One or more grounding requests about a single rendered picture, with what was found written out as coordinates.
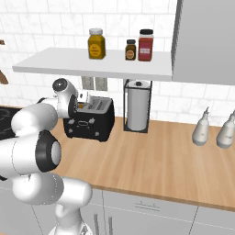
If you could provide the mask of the grey drawer front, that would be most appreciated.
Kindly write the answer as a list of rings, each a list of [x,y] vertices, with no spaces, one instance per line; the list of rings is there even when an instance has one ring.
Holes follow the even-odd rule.
[[[127,211],[150,214],[164,218],[176,218],[185,221],[192,221],[196,213],[196,206],[170,202],[155,198],[132,196],[109,191],[104,191],[103,196],[104,204],[106,207],[124,209]],[[152,211],[144,208],[135,207],[135,203],[140,201],[150,204],[154,203],[156,206],[160,207],[161,210]]]
[[[199,207],[190,235],[235,235],[235,212]]]

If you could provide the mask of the white squeeze bottle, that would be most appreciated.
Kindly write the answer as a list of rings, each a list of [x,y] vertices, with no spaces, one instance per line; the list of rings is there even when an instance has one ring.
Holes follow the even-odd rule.
[[[207,142],[209,130],[208,114],[208,109],[206,109],[202,117],[198,120],[192,134],[192,141],[197,146],[203,146]]]
[[[222,149],[229,148],[233,143],[235,134],[235,110],[230,114],[229,119],[224,123],[217,135],[217,145]]]

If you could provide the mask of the grey wall cupboard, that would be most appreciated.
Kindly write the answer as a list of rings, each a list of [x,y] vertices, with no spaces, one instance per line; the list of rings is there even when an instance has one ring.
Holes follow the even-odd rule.
[[[175,82],[235,85],[235,0],[177,0]]]

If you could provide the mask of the black toaster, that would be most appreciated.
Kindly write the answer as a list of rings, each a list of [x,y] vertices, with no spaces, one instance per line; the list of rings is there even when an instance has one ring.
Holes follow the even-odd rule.
[[[68,138],[107,141],[115,123],[114,103],[110,97],[94,96],[94,103],[78,108],[72,118],[63,120]]]

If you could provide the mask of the white paper towel roll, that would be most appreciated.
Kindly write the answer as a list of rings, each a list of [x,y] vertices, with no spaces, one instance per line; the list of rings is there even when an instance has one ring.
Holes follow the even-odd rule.
[[[128,83],[128,128],[142,131],[147,127],[150,84],[145,81]]]

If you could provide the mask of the grey cupboard door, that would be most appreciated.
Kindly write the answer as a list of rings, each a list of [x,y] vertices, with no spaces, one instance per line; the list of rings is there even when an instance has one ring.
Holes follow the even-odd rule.
[[[94,214],[98,215],[99,235],[106,235],[106,228],[104,222],[104,210],[100,205],[88,204],[81,208],[81,214],[84,222],[89,226],[93,235],[95,235]]]
[[[192,222],[163,218],[144,213],[105,207],[107,219],[112,217],[113,235],[189,235]]]

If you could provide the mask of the red jar with black lid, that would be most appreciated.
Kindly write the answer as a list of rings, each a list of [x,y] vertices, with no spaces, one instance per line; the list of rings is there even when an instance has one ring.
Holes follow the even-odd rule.
[[[152,57],[153,30],[141,29],[139,36],[138,60],[150,62]]]

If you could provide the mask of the yellow jar with white lid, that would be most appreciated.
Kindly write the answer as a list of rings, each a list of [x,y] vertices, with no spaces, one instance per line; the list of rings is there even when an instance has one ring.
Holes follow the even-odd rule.
[[[103,37],[103,29],[90,28],[88,40],[88,52],[90,59],[102,60],[106,56],[106,40]]]

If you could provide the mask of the small brown jar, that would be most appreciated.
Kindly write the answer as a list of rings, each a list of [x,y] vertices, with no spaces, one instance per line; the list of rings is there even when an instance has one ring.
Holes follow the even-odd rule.
[[[136,40],[128,39],[127,46],[126,46],[126,60],[127,61],[134,61],[136,59]]]

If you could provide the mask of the grey wall socket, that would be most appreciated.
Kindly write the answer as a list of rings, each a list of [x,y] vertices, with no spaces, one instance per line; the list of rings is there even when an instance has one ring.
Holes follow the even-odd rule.
[[[103,77],[95,78],[95,90],[106,91],[107,90],[107,79]]]
[[[82,85],[84,90],[94,90],[94,78],[93,77],[87,77],[83,76],[82,77]]]

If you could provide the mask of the black paper towel holder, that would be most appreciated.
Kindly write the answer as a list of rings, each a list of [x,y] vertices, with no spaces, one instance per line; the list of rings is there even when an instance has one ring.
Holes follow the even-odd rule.
[[[148,104],[147,127],[142,131],[134,131],[128,128],[128,83],[130,81],[136,81],[136,80],[127,79],[123,85],[123,129],[125,131],[147,133],[149,129],[149,121],[150,121],[152,82],[148,82],[150,84],[150,95],[149,95],[149,104]]]

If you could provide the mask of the black hob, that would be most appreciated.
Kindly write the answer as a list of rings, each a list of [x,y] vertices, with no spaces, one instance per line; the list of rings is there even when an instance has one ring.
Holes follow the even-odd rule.
[[[11,128],[11,120],[19,108],[0,106],[0,140],[14,138],[15,132]]]

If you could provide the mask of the white wall shelf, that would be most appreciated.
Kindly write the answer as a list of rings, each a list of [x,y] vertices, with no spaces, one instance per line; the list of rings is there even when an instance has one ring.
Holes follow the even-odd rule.
[[[12,68],[18,73],[172,81],[170,52],[154,52],[150,62],[139,62],[126,61],[123,50],[107,50],[104,59],[92,60],[87,49],[47,48]]]

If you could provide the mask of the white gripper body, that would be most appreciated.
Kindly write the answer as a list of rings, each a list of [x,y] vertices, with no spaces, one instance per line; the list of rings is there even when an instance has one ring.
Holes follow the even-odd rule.
[[[79,90],[78,91],[78,96],[77,96],[77,101],[80,104],[89,104],[89,105],[91,105],[93,103],[93,98],[89,94],[88,91],[86,91],[86,90]]]

